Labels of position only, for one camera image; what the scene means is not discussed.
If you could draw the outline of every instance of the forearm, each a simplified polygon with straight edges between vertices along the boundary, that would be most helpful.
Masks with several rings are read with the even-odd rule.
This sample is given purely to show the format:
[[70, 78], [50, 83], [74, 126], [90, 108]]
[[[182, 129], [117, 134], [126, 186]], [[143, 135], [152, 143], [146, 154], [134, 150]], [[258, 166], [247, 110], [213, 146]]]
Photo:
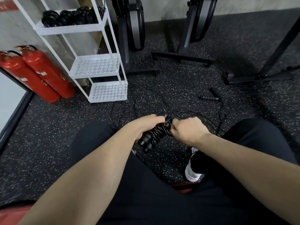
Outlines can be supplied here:
[[300, 167], [215, 135], [197, 148], [219, 162], [262, 204], [291, 224], [300, 223]]
[[96, 224], [118, 188], [137, 135], [125, 125], [63, 174], [19, 224]]

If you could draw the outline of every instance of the sneaker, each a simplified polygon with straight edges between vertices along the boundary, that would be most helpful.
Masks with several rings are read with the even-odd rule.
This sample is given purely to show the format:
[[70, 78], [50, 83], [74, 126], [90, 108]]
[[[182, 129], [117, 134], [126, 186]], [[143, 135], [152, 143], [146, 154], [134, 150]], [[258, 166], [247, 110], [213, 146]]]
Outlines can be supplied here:
[[[197, 148], [192, 148], [192, 156], [195, 154], [195, 152], [199, 151]], [[198, 179], [200, 178], [202, 174], [198, 174], [193, 172], [192, 167], [190, 165], [190, 160], [189, 163], [185, 169], [185, 177], [187, 178], [187, 180], [191, 181], [191, 182], [196, 182], [198, 181]]]

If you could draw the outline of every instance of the shelf tray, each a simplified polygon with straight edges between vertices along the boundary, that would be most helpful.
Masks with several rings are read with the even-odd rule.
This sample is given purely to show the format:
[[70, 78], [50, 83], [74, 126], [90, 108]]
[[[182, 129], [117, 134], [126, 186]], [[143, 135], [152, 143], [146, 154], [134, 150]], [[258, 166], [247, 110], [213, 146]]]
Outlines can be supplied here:
[[127, 99], [127, 81], [122, 80], [126, 95], [123, 95], [119, 81], [93, 83], [88, 98], [90, 103], [110, 102]]
[[117, 53], [114, 56], [117, 70], [114, 70], [113, 62], [109, 54], [77, 56], [70, 70], [70, 77], [73, 79], [116, 76], [119, 73], [120, 58]]
[[42, 21], [40, 20], [33, 29], [39, 35], [57, 35], [57, 34], [77, 33], [77, 32], [102, 31], [104, 30], [107, 17], [108, 17], [108, 11], [105, 11], [103, 20], [99, 24], [71, 25], [71, 26], [61, 26], [61, 27], [45, 27]]

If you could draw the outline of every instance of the black rubber floor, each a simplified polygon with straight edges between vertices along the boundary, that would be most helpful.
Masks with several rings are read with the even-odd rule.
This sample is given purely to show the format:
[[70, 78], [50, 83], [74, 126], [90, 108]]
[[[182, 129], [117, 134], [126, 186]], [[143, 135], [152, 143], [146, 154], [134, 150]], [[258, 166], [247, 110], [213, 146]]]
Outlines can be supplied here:
[[[175, 109], [211, 112], [219, 109], [218, 102], [199, 100], [197, 96], [210, 95], [208, 89], [215, 86], [224, 97], [227, 114], [222, 129], [228, 130], [244, 118], [269, 120], [281, 129], [300, 162], [300, 79], [231, 86], [222, 80], [227, 70], [249, 75], [262, 68], [299, 15], [300, 9], [214, 16], [205, 38], [191, 44], [188, 53], [215, 57], [216, 64], [205, 68], [200, 63], [159, 58], [159, 76], [128, 77], [130, 103], [116, 102], [111, 118], [112, 102], [91, 104], [79, 90], [72, 98], [55, 104], [35, 97], [0, 158], [0, 205], [37, 199], [68, 168], [70, 144], [77, 131], [93, 121], [117, 124], [124, 108], [121, 125], [133, 120], [133, 101], [145, 89], [159, 91]], [[146, 23], [145, 48], [132, 54], [132, 66], [153, 66], [152, 49], [176, 51], [183, 23], [184, 19]], [[300, 64], [299, 44], [300, 36], [273, 72]], [[166, 110], [148, 91], [140, 94], [136, 107], [139, 116]], [[135, 149], [162, 180], [169, 184], [184, 182], [182, 171], [190, 155], [184, 145], [165, 137], [151, 154]]]

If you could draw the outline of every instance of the fire extinguisher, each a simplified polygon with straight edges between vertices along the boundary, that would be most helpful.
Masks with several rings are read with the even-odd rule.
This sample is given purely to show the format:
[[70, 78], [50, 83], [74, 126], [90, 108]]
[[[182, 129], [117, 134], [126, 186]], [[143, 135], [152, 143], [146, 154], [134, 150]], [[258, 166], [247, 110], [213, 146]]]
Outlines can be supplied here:
[[57, 94], [39, 75], [37, 75], [15, 51], [0, 51], [0, 66], [17, 78], [21, 83], [32, 89], [43, 100], [54, 103], [59, 100]]
[[41, 78], [43, 78], [63, 98], [70, 98], [75, 94], [73, 85], [62, 77], [62, 74], [46, 54], [33, 45], [16, 46], [23, 55], [23, 59]]

